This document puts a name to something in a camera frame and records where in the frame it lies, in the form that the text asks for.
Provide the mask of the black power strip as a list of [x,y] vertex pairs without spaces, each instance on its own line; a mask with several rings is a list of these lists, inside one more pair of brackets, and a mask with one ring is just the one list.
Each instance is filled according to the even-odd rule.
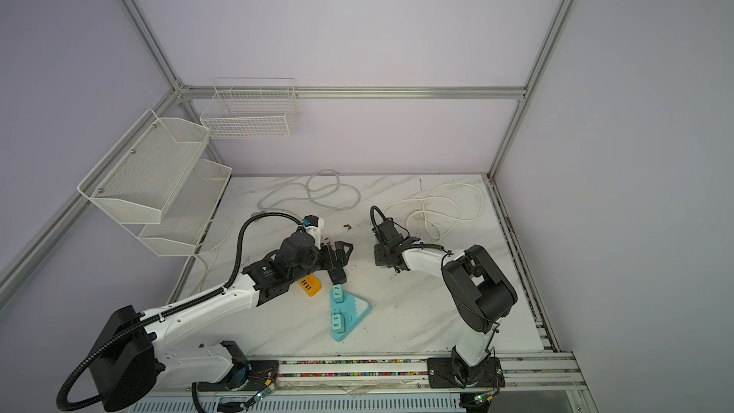
[[328,275],[333,285],[342,285],[347,282],[347,275],[343,268],[336,268],[328,271]]

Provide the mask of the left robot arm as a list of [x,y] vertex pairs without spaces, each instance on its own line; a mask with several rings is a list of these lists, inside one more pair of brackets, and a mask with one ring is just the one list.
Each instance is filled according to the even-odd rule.
[[276,211],[261,212],[240,227],[234,265],[223,284],[144,312],[126,306],[112,313],[88,355],[61,384],[57,408],[70,412],[101,403],[105,411],[116,412],[166,385],[243,386],[250,364],[234,341],[223,340],[183,357],[174,356],[173,347],[213,323],[286,294],[292,284],[312,273],[342,271],[354,251],[351,243],[322,237],[321,218],[286,214],[296,230],[278,249],[244,266],[244,238],[250,225],[278,216]]

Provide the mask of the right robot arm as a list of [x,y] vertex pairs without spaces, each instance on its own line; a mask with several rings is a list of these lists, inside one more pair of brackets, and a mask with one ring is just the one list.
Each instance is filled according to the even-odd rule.
[[494,336],[501,320],[518,301],[518,294],[487,250],[479,245],[453,252],[426,243],[386,216],[370,208],[377,242],[377,266],[397,273],[421,272],[441,279],[464,321],[459,341],[451,349],[447,382],[467,388],[496,375],[492,361]]

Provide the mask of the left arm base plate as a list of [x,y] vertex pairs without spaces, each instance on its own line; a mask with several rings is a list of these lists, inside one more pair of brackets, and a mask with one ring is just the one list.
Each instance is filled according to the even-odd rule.
[[275,382],[279,371],[279,361],[249,361],[248,365],[236,363],[220,382],[199,382],[199,392],[257,392],[270,380]]

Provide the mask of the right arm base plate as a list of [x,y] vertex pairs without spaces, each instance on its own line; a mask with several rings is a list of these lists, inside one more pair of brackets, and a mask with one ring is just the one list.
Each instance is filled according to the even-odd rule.
[[504,388],[500,359],[487,356],[478,365],[468,366],[461,358],[430,358],[426,361],[431,388]]

